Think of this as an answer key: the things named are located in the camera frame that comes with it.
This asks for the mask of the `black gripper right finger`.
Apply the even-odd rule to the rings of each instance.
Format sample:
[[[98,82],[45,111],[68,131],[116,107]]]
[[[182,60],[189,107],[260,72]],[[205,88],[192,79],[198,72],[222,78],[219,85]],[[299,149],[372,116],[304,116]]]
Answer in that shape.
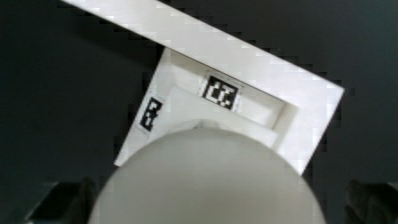
[[[350,181],[345,224],[398,224],[398,183]]]

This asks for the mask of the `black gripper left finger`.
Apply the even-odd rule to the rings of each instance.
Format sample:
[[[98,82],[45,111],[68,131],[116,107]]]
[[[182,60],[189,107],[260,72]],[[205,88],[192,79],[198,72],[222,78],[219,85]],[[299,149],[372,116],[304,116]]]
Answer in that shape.
[[[96,185],[89,178],[55,182],[23,219],[23,224],[87,224],[96,201]]]

